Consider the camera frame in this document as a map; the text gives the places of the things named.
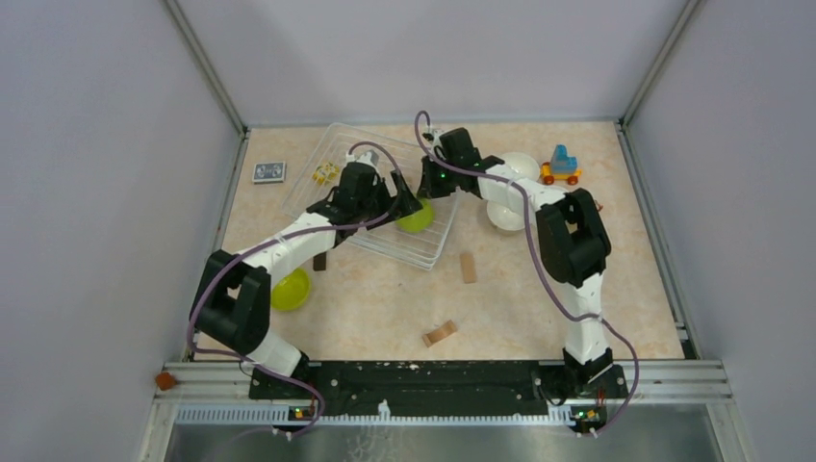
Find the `square lime green bowl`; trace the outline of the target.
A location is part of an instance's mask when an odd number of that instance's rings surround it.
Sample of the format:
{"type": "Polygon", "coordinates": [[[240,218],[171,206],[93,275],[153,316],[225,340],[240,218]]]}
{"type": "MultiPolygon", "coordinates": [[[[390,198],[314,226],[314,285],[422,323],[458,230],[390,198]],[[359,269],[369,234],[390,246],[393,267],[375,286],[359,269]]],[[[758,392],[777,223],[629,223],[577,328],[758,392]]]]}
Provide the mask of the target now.
{"type": "Polygon", "coordinates": [[[420,200],[421,209],[414,214],[400,218],[395,225],[403,232],[418,234],[428,228],[435,220],[435,210],[430,199],[420,200]]]}

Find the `white bowl with blue rim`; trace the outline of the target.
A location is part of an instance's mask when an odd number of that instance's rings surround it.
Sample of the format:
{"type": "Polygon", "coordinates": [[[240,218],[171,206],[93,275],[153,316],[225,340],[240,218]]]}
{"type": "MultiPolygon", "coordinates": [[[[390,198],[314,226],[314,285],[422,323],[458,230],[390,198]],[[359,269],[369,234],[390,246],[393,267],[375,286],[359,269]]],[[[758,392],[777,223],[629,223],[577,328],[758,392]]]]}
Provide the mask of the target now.
{"type": "Polygon", "coordinates": [[[531,181],[540,178],[540,165],[531,156],[522,152],[506,152],[498,157],[510,168],[531,181]]]}

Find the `beige ceramic bowl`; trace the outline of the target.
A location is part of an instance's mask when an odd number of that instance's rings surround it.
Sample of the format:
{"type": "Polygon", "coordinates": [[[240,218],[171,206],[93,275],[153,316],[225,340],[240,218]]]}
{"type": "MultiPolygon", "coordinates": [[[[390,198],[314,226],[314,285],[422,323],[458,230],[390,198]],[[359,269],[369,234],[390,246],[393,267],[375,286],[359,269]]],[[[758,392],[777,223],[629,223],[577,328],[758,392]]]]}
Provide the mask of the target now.
{"type": "Polygon", "coordinates": [[[514,213],[509,208],[495,202],[488,202],[486,206],[487,217],[495,228],[504,232],[518,232],[525,228],[524,219],[521,215],[514,213]]]}

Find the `white wire dish rack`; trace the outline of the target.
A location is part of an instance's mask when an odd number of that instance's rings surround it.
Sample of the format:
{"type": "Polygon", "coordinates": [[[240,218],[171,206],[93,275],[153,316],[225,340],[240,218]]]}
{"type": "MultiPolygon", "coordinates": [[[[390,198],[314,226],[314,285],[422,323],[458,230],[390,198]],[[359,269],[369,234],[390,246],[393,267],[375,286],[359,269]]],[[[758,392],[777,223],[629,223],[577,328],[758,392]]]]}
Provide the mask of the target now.
{"type": "MultiPolygon", "coordinates": [[[[339,178],[322,182],[313,178],[318,169],[342,168],[346,151],[358,141],[372,141],[388,150],[400,168],[412,192],[421,184],[421,158],[424,152],[414,141],[403,141],[341,123],[326,129],[305,167],[294,181],[293,189],[282,203],[283,212],[298,217],[313,203],[325,198],[339,183],[339,178]]],[[[373,253],[398,260],[422,270],[432,270],[443,248],[459,205],[459,196],[431,199],[434,220],[423,230],[411,233],[396,223],[388,223],[371,231],[358,231],[345,242],[373,253]]]]}

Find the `round lime green bowl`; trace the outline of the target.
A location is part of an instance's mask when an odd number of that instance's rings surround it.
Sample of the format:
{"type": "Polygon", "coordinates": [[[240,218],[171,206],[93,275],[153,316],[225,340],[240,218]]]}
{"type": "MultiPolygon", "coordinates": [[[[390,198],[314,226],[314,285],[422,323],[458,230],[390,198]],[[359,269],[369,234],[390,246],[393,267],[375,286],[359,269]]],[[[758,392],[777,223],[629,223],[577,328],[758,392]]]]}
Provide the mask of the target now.
{"type": "Polygon", "coordinates": [[[305,269],[295,269],[282,278],[270,292],[273,310],[288,312],[299,309],[311,293],[311,278],[305,269]]]}

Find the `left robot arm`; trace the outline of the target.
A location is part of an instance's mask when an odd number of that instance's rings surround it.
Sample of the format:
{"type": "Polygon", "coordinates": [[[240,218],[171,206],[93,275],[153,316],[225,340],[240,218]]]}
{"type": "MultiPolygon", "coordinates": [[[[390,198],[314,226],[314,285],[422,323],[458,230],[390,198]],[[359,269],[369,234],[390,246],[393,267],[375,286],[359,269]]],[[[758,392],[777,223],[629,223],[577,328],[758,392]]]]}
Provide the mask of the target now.
{"type": "Polygon", "coordinates": [[[218,250],[206,263],[191,308],[188,332],[224,345],[224,354],[252,362],[271,375],[286,398],[307,389],[306,355],[270,327],[273,287],[312,258],[342,244],[359,229],[382,226],[421,210],[399,167],[384,179],[376,157],[383,149],[363,142],[348,152],[329,194],[288,227],[236,254],[218,250]]]}

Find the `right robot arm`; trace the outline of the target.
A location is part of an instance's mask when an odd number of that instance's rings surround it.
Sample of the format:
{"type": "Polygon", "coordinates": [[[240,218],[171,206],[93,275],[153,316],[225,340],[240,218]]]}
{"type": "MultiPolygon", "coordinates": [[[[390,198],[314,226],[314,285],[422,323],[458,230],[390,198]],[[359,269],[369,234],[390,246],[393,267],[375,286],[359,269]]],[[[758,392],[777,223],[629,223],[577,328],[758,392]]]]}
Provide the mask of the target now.
{"type": "Polygon", "coordinates": [[[613,364],[601,324],[600,296],[611,243],[593,196],[582,188],[543,185],[498,157],[482,157],[465,128],[414,131],[424,152],[421,195],[470,193],[524,218],[534,267],[569,321],[563,347],[565,385],[578,397],[593,394],[613,364]]]}

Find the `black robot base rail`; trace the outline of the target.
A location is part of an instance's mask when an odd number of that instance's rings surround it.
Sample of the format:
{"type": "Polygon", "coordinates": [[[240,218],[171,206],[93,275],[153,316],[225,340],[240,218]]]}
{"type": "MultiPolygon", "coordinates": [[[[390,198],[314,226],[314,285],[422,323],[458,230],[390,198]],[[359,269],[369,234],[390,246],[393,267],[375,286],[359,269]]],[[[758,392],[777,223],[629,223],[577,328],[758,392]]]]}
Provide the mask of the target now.
{"type": "Polygon", "coordinates": [[[510,417],[544,415],[557,404],[625,398],[622,367],[583,384],[560,361],[323,361],[298,369],[294,384],[252,374],[254,400],[324,398],[325,417],[510,417]]]}

